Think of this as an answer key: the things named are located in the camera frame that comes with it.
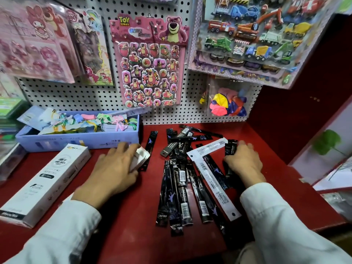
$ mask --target red counter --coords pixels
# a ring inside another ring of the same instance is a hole
[[[227,139],[251,142],[259,153],[263,163],[262,173],[267,181],[293,207],[297,216],[308,228],[322,230],[346,223],[311,186],[299,180],[299,174],[293,168],[285,165],[248,124],[231,122],[190,124],[190,126],[221,133]],[[146,172],[140,173],[139,179],[132,189],[110,200],[108,207],[105,206],[103,209],[102,224],[98,233],[93,235],[88,250],[84,254],[84,257],[91,263],[95,262],[94,258],[98,260],[98,263],[174,263],[226,250],[222,235],[215,223],[206,225],[201,223],[192,192],[189,194],[189,202],[194,225],[184,227],[183,236],[171,237],[169,227],[155,226],[165,159],[160,155],[160,152],[167,145],[167,128],[180,130],[178,125],[144,126],[143,147],[150,131],[159,131],[148,169]],[[48,220],[58,205],[87,179],[99,154],[107,151],[108,149],[91,151],[91,159],[35,228],[28,229],[0,222],[1,263],[21,250],[24,243]],[[1,186],[0,206],[56,154],[57,152],[29,154],[9,180]],[[223,170],[221,160],[224,151],[218,150],[212,156]],[[244,225],[247,226],[246,218],[241,218],[239,222],[244,222]],[[241,224],[238,224],[239,232],[242,229]],[[238,239],[250,239],[250,235],[250,232],[246,236],[239,235]]]

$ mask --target white pegboard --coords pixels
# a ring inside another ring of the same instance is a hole
[[[177,6],[165,4],[145,3],[137,0],[58,0],[72,8],[92,8],[102,16],[105,36],[112,65],[114,85],[117,86],[92,86],[82,84],[76,80],[75,84],[50,82],[41,79],[19,79],[21,88],[28,100],[43,108],[53,107],[63,111],[80,110],[121,110],[122,105],[119,75],[116,68],[115,53],[111,41],[109,19],[117,19],[118,13],[134,15],[151,14],[152,17],[166,18],[168,15],[182,17],[184,25],[192,21],[192,0],[178,0]],[[154,108],[154,111],[143,114],[143,124],[180,124],[200,122],[231,122],[245,121],[243,117],[209,117],[199,100],[206,88],[206,74],[188,71],[184,66],[181,103],[173,107]],[[247,113],[252,109],[254,102],[261,90],[261,85],[253,86],[247,93],[245,108]]]

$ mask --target blue box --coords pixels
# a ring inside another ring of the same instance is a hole
[[[86,114],[98,115],[108,114],[111,111],[65,111],[66,115]],[[65,134],[43,134],[37,135],[38,131],[29,126],[24,126],[17,134],[16,140],[28,152],[61,151],[67,144],[88,146],[89,149],[117,147],[119,142],[134,144],[139,142],[139,115],[137,118],[137,129],[126,129],[118,132],[89,132],[89,133],[65,133]]]

